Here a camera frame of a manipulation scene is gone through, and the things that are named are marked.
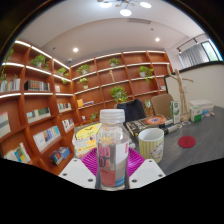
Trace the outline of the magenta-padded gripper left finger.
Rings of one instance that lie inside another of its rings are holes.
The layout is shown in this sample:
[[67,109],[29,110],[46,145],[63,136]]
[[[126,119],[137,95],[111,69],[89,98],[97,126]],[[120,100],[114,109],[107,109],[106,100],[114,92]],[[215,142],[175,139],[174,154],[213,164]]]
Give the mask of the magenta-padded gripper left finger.
[[94,148],[81,159],[73,158],[61,171],[59,177],[78,186],[95,189],[98,175],[97,149]]

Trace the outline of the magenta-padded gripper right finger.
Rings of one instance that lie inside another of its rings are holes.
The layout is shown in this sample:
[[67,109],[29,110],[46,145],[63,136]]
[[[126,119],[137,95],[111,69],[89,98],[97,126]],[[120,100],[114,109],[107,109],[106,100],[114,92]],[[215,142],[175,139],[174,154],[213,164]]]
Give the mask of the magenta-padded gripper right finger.
[[127,160],[128,186],[130,189],[146,186],[165,177],[153,159],[144,159],[136,150],[130,148]]

